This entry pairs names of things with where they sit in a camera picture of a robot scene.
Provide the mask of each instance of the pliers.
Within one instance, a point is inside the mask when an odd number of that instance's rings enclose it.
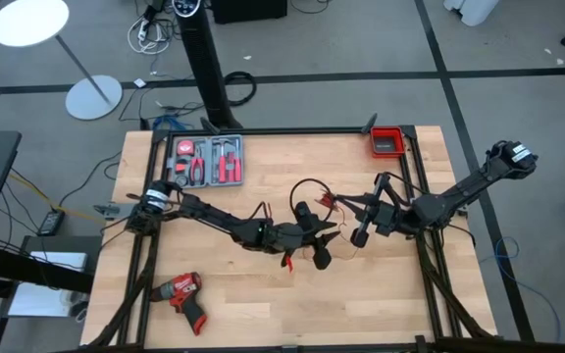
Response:
[[[196,179],[195,178],[195,170],[200,170],[200,175]],[[204,184],[204,159],[202,158],[202,150],[200,146],[195,148],[195,156],[191,159],[191,168],[190,168],[190,185],[195,186],[195,181],[199,181],[199,185]]]

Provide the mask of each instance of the tool kit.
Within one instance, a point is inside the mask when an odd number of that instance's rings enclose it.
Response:
[[[243,184],[241,135],[176,137],[171,143],[169,181],[183,188]]]

